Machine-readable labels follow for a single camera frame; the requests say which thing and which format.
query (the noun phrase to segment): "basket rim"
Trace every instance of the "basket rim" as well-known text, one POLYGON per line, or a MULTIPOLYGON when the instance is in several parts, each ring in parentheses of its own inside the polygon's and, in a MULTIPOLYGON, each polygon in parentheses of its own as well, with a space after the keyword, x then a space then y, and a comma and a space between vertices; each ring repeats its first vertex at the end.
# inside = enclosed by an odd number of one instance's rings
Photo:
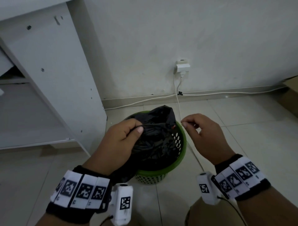
MULTIPOLYGON (((137 113, 148 113, 149 111, 141 111, 141 112, 137 112, 137 113)), ((187 142, 186 142, 186 135, 185 132, 182 128, 182 126, 179 124, 179 122, 176 120, 176 125, 178 126, 179 130, 182 133, 183 136, 183 147, 182 150, 180 152, 179 157, 177 158, 177 160, 175 162, 173 162, 170 166, 161 169, 161 170, 156 170, 156 171, 146 171, 146 170, 138 170, 136 172, 136 175, 138 176, 143 176, 143 177, 157 177, 157 176, 161 176, 164 174, 169 173, 170 171, 172 171, 173 169, 175 169, 183 160, 185 153, 186 153, 186 146, 187 146, 187 142)))

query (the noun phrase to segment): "green plastic basket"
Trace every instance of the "green plastic basket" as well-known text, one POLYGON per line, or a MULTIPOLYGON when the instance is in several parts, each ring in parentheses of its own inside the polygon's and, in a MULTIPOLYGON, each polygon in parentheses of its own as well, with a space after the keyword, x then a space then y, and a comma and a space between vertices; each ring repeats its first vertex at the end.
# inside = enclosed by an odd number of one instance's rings
POLYGON ((182 161, 182 159, 185 156, 186 152, 186 136, 183 131, 182 126, 179 124, 178 121, 176 121, 176 127, 173 129, 173 134, 172 136, 174 137, 176 147, 179 148, 179 156, 177 157, 177 160, 170 166, 157 170, 157 171, 145 171, 145 170, 138 170, 136 172, 135 178, 144 184, 157 184, 158 182, 162 181, 165 176, 175 169, 182 161))

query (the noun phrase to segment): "black cable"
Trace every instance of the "black cable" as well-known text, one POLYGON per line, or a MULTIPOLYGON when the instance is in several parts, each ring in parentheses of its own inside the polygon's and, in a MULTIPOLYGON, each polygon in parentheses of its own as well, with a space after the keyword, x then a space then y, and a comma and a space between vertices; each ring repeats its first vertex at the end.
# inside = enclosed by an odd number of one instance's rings
POLYGON ((233 205, 232 203, 230 203, 227 199, 224 199, 224 198, 222 198, 222 197, 217 196, 217 198, 218 198, 218 199, 221 199, 221 200, 225 200, 225 201, 227 201, 227 202, 234 208, 234 210, 238 213, 238 215, 239 215, 239 217, 241 218, 242 222, 243 222, 244 225, 246 226, 246 223, 245 223, 244 219, 242 218, 241 214, 240 214, 239 211, 236 209, 236 207, 234 207, 234 205, 233 205))
POLYGON ((108 216, 106 219, 103 220, 103 222, 101 222, 101 224, 99 226, 102 226, 104 224, 104 222, 106 222, 107 220, 111 220, 113 219, 114 216, 108 216))

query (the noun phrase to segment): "person's left hand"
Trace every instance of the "person's left hand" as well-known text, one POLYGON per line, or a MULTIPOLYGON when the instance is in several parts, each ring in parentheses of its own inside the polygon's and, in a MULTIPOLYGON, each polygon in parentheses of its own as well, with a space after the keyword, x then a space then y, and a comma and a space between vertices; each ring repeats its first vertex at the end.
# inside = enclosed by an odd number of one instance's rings
POLYGON ((98 149, 82 166, 107 176, 119 169, 129 159, 134 144, 144 130, 141 125, 132 118, 111 126, 98 149))

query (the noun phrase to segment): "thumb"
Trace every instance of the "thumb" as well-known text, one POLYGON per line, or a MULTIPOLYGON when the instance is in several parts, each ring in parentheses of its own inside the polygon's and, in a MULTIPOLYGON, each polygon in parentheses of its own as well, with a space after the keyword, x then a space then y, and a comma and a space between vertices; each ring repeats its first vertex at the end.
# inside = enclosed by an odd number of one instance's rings
POLYGON ((196 129, 187 122, 182 122, 182 126, 185 128, 187 133, 189 134, 190 138, 193 140, 193 143, 195 144, 198 139, 200 139, 199 133, 196 131, 196 129))
POLYGON ((129 148, 130 150, 133 148, 136 141, 140 138, 144 131, 144 128, 142 126, 139 126, 135 128, 133 131, 129 133, 129 135, 124 139, 124 142, 126 143, 126 148, 129 148))

